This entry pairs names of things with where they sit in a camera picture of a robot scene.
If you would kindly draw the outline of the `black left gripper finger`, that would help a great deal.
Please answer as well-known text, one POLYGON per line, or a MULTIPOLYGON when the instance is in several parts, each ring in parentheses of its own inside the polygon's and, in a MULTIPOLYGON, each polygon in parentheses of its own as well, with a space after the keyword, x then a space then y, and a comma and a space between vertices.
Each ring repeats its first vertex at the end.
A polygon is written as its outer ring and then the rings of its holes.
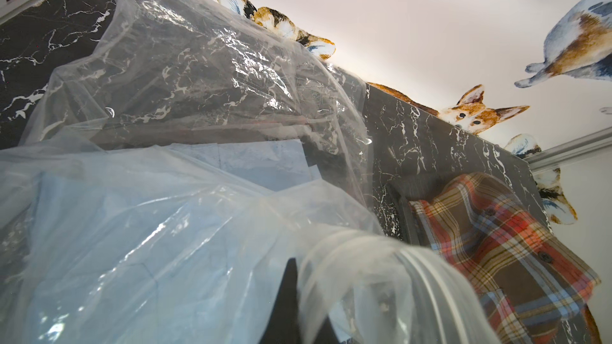
POLYGON ((260 344, 305 343, 298 319, 298 268, 296 259, 288 260, 280 288, 260 344))

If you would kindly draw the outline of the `clear plastic vacuum bag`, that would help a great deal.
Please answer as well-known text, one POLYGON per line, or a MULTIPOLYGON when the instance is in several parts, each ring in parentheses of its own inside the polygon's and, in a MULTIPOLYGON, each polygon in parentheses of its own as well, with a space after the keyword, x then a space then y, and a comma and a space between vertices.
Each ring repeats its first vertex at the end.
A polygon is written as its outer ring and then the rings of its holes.
POLYGON ((4 343, 494 343, 386 237, 360 111, 210 0, 117 0, 1 154, 4 343))

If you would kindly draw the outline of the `red plaid shirt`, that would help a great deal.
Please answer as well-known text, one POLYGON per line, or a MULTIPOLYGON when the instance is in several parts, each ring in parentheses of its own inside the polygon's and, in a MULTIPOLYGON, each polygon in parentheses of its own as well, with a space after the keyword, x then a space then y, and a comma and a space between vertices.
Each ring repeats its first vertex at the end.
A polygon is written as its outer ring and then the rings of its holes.
POLYGON ((459 175, 408 204, 423 243, 471 283, 503 343, 550 343, 601 282, 493 176, 459 175))

